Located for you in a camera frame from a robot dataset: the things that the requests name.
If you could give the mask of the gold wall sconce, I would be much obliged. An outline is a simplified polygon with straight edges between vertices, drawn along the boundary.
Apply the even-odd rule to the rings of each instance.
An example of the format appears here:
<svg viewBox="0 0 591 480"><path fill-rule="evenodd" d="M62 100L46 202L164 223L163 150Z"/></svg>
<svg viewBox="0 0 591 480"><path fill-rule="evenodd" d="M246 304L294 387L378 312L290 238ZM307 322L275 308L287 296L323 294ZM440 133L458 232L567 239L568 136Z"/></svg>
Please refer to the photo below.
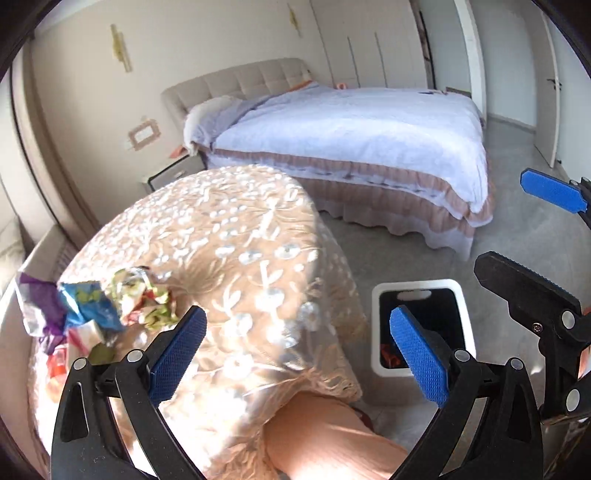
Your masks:
<svg viewBox="0 0 591 480"><path fill-rule="evenodd" d="M110 25L110 32L112 38L112 50L116 60L122 64L123 69L126 73L132 72L131 62L127 53L124 36L118 30L115 24Z"/></svg>

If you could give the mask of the white bed pillow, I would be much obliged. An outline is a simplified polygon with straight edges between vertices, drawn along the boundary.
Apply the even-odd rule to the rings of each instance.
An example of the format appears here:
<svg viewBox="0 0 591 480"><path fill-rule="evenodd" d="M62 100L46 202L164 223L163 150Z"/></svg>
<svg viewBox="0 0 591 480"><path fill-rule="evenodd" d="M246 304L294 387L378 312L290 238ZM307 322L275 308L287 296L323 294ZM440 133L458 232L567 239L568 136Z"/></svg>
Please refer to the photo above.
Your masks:
<svg viewBox="0 0 591 480"><path fill-rule="evenodd" d="M235 121L238 121L249 105L245 100L223 95L211 98L190 109L183 126L183 146L194 156L200 147L208 149Z"/></svg>

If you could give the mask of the grey white nightstand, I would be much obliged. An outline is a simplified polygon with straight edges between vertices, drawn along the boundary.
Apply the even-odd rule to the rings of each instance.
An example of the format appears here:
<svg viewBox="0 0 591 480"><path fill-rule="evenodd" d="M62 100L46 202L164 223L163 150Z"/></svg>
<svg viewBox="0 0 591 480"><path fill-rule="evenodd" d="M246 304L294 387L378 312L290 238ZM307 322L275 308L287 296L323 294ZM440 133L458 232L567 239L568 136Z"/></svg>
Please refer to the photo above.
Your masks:
<svg viewBox="0 0 591 480"><path fill-rule="evenodd" d="M181 178L204 171L205 165L200 155L184 155L175 159L155 174L148 176L143 181L147 194L173 183Z"/></svg>

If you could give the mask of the green white noodle wrapper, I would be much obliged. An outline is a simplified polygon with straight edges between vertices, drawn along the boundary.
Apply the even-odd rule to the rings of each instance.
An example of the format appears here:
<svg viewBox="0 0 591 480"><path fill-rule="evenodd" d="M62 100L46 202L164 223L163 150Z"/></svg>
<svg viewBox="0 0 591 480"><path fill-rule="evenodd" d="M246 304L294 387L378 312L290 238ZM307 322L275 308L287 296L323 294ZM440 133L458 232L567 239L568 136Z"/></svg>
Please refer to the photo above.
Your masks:
<svg viewBox="0 0 591 480"><path fill-rule="evenodd" d="M159 282L147 268L118 270L106 285L105 294L125 327L141 325L159 331L179 322L171 288Z"/></svg>

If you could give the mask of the blue chip bag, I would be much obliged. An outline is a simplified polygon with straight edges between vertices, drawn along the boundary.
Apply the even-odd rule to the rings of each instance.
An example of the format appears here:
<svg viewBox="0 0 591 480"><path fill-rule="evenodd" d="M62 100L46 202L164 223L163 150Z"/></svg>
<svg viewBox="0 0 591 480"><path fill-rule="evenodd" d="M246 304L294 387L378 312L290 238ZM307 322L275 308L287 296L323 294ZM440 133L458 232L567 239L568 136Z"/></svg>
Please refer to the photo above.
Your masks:
<svg viewBox="0 0 591 480"><path fill-rule="evenodd" d="M105 342L109 335L124 329L116 308L99 282L62 283L58 286L58 293L66 308L66 335L69 328L91 320L99 325Z"/></svg>

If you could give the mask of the purple snack wrapper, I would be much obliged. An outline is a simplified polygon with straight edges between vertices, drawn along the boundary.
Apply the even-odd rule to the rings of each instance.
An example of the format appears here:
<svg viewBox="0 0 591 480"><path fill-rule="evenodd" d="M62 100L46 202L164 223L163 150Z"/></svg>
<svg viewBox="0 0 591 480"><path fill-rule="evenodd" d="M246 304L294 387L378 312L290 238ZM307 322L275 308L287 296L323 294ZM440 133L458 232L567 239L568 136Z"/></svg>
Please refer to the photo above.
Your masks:
<svg viewBox="0 0 591 480"><path fill-rule="evenodd" d="M56 284L19 272L16 297L25 332L38 341L46 355L52 355L54 349L66 340L66 310Z"/></svg>

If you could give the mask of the white square trash bin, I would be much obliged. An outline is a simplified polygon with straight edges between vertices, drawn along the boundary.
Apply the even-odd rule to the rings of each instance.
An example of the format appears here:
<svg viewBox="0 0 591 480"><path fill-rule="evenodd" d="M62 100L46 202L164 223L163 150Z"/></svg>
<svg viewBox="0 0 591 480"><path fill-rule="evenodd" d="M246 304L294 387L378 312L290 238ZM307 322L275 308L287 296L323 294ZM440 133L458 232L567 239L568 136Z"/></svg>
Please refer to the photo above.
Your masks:
<svg viewBox="0 0 591 480"><path fill-rule="evenodd" d="M382 378L410 378L407 369L388 370L380 364L380 345L392 343L391 313L406 308L422 329L439 335L451 349L464 349L476 355L472 322L463 289L453 279L422 280L381 283L372 292L372 335L370 335L370 362L372 369Z"/></svg>

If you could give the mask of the framed wall switch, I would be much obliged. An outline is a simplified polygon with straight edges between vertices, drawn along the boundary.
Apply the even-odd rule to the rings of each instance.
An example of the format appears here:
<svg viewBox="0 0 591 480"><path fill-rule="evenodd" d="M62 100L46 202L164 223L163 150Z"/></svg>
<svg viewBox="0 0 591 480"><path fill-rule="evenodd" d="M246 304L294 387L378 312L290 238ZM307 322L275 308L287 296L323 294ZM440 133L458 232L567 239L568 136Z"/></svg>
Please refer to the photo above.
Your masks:
<svg viewBox="0 0 591 480"><path fill-rule="evenodd" d="M145 120L127 133L131 148L135 151L153 143L160 137L160 129L154 119Z"/></svg>

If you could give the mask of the round embroidered beige tablecloth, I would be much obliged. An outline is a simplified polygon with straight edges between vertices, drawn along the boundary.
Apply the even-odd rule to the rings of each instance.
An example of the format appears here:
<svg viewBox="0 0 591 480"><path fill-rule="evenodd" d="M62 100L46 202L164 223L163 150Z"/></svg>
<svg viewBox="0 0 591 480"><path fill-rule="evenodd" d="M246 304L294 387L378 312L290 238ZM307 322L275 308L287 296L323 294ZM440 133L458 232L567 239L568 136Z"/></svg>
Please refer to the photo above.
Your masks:
<svg viewBox="0 0 591 480"><path fill-rule="evenodd" d="M359 399L344 348L368 322L342 249L296 179L250 165L175 181L103 227L57 290L99 282L105 293L114 273L131 267L171 288L179 321L192 306L206 315L204 340L158 406L203 479L276 479L263 429L281 408L301 393ZM112 363L174 328L123 327L104 343L116 349ZM32 357L29 392L51 458L66 380L49 393L46 362ZM109 402L133 464L152 474L122 401Z"/></svg>

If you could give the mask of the red snack bag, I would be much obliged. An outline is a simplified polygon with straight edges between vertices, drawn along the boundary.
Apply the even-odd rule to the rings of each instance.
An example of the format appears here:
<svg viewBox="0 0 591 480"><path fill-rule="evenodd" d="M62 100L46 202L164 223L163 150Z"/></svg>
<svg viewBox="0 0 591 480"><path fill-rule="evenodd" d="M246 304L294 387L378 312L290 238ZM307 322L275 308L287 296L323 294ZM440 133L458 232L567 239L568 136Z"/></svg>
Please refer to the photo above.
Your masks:
<svg viewBox="0 0 591 480"><path fill-rule="evenodd" d="M58 345L53 354L50 355L46 362L48 377L47 391L51 394L58 394L67 378L67 346L65 344Z"/></svg>

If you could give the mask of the orange item on nightstand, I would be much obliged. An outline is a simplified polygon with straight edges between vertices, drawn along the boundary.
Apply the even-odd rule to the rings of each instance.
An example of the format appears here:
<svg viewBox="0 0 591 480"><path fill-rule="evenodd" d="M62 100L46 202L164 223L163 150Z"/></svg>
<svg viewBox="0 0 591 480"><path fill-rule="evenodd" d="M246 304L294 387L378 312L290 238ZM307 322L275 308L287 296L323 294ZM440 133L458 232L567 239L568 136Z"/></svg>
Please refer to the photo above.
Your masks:
<svg viewBox="0 0 591 480"><path fill-rule="evenodd" d="M170 153L169 157L170 158L177 158L177 157L180 157L185 154L186 154L186 149L183 147L183 145L179 145Z"/></svg>

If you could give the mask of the bed with lavender duvet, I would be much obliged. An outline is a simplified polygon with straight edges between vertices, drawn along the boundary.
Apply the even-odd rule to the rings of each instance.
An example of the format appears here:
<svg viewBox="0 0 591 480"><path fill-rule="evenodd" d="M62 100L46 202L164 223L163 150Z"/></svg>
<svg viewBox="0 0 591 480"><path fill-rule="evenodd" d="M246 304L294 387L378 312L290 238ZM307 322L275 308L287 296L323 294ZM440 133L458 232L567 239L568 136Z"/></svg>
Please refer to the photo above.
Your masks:
<svg viewBox="0 0 591 480"><path fill-rule="evenodd" d="M493 218L479 112L438 90L338 90L313 81L242 99L243 112L208 149L211 168L259 164L297 179L318 210L433 249L471 253Z"/></svg>

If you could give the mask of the beige tufted headboard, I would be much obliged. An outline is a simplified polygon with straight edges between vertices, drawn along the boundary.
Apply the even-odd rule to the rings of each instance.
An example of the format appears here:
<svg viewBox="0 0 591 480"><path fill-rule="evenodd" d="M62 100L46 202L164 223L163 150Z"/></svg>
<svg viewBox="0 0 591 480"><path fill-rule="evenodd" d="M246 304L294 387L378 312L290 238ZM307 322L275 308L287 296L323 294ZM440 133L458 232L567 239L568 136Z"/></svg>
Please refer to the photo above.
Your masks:
<svg viewBox="0 0 591 480"><path fill-rule="evenodd" d="M311 79L311 71L303 60L271 59L194 77L165 89L161 99L174 125L182 131L188 112L211 98L229 95L253 99L283 94Z"/></svg>

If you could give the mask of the beige wardrobe doors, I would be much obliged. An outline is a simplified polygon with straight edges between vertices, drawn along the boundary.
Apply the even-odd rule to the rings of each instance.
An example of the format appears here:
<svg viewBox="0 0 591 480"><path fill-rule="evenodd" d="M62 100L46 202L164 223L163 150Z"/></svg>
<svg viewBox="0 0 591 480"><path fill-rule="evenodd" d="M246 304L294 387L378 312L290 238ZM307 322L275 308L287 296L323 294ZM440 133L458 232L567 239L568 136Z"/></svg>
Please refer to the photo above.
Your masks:
<svg viewBox="0 0 591 480"><path fill-rule="evenodd" d="M332 83L349 88L429 86L412 3L312 1Z"/></svg>

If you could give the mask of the pink white paper packet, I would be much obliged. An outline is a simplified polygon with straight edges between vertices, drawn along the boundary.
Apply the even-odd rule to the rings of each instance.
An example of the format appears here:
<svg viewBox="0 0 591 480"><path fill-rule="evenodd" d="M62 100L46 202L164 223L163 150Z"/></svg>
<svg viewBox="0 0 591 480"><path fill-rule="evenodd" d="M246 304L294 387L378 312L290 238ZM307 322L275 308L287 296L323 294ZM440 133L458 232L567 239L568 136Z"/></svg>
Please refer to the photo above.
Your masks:
<svg viewBox="0 0 591 480"><path fill-rule="evenodd" d="M69 328L66 337L68 355L73 359L88 357L94 347L105 343L104 335L94 320Z"/></svg>

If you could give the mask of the white room door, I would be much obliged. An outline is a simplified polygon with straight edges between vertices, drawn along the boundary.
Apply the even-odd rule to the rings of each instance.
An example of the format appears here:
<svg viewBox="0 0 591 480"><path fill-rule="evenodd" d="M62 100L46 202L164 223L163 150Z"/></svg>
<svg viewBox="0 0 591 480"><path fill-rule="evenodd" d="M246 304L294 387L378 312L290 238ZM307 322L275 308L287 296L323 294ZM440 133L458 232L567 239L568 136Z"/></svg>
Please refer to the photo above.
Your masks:
<svg viewBox="0 0 591 480"><path fill-rule="evenodd" d="M533 41L536 53L537 83L535 145L549 167L554 168L560 132L561 82L548 19L540 9L535 11L535 19L538 31L536 39Z"/></svg>

